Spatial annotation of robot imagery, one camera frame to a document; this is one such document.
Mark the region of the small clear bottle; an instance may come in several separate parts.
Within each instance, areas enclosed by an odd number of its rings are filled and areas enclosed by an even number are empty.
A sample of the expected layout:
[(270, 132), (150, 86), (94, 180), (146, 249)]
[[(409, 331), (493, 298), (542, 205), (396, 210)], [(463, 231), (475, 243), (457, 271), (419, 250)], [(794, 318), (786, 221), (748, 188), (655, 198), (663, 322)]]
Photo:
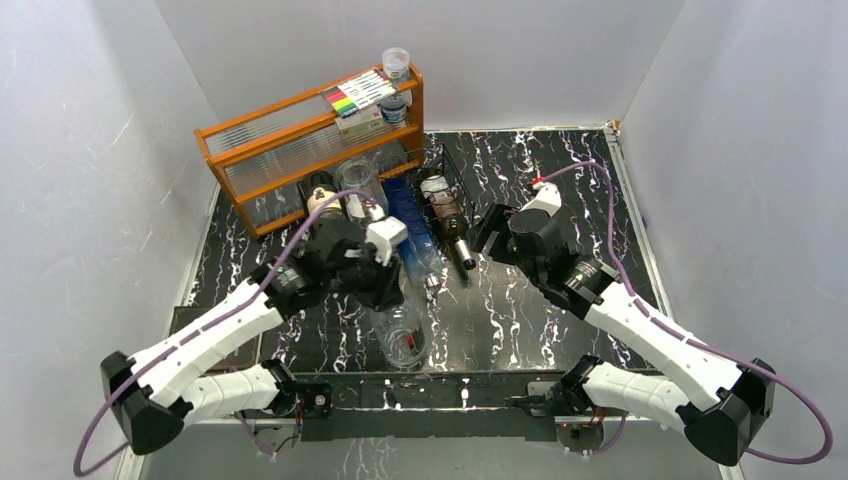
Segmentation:
[(389, 365), (400, 370), (419, 368), (427, 353), (423, 328), (425, 306), (416, 285), (404, 269), (400, 271), (403, 301), (394, 307), (370, 313), (371, 326)]

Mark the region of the blue glass bottle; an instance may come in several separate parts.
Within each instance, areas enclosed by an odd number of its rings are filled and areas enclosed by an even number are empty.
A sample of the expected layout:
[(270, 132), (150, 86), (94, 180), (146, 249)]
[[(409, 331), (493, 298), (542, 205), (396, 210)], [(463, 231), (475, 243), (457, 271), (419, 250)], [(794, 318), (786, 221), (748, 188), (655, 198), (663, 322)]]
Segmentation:
[(411, 186), (406, 178), (394, 177), (383, 181), (383, 189), (389, 214), (407, 228), (407, 239), (399, 246), (406, 272), (428, 296), (435, 296), (442, 287), (444, 262)]

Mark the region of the olive green wine bottle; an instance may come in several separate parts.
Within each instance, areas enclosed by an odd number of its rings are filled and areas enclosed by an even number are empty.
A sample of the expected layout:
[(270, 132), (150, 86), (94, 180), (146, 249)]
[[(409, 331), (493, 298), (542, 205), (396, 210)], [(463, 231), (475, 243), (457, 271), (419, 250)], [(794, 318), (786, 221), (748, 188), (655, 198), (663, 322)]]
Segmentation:
[(440, 235), (453, 258), (464, 270), (475, 269), (477, 262), (467, 238), (468, 223), (446, 177), (442, 174), (430, 175), (421, 181), (420, 190), (434, 211)]

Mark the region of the dark green wine bottle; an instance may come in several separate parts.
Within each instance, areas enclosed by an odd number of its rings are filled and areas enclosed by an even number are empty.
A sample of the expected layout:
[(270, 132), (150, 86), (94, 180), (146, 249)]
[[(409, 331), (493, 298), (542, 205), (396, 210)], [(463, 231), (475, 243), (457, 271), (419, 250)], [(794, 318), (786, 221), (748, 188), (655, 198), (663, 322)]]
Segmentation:
[[(304, 176), (298, 182), (299, 194), (305, 212), (309, 215), (319, 210), (328, 199), (337, 193), (333, 176), (324, 170), (317, 170)], [(339, 200), (328, 203), (316, 217), (312, 227), (319, 229), (328, 222), (347, 221), (343, 206)]]

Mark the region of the clear bottle white cap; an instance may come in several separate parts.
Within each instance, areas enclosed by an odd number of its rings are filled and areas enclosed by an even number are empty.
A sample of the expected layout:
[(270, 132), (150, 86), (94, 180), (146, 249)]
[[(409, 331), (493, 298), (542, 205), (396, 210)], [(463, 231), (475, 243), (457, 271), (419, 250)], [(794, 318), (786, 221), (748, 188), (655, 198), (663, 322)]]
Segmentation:
[[(342, 162), (335, 173), (341, 190), (357, 190), (370, 195), (372, 203), (379, 205), (384, 214), (388, 213), (389, 202), (378, 178), (375, 163), (365, 156), (350, 157)], [(373, 221), (371, 210), (361, 196), (350, 195), (345, 200), (348, 217), (362, 226)]]

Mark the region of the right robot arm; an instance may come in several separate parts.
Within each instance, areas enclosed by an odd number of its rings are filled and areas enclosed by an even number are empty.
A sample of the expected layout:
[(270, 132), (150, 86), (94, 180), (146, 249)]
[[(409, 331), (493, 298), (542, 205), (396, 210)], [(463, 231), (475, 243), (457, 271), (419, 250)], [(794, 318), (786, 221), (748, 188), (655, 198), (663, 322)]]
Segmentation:
[(626, 410), (681, 432), (710, 460), (735, 466), (771, 414), (771, 368), (703, 351), (634, 294), (620, 273), (579, 249), (558, 215), (504, 204), (469, 234), (473, 251), (517, 267), (553, 305), (612, 334), (659, 370), (632, 373), (584, 356), (556, 387), (577, 414)]

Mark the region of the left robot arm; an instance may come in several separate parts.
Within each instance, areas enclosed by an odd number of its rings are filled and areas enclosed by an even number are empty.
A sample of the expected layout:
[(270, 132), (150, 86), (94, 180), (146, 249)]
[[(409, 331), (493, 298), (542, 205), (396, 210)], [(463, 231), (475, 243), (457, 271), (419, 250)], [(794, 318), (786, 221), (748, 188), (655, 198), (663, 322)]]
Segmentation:
[(233, 373), (210, 369), (243, 344), (278, 328), (331, 293), (383, 312), (400, 305), (396, 247), (406, 226), (385, 217), (366, 228), (343, 218), (318, 219), (273, 263), (259, 266), (221, 303), (167, 339), (101, 363), (104, 391), (130, 449), (162, 449), (186, 427), (247, 410), (275, 417), (326, 417), (331, 387), (299, 381), (280, 360)]

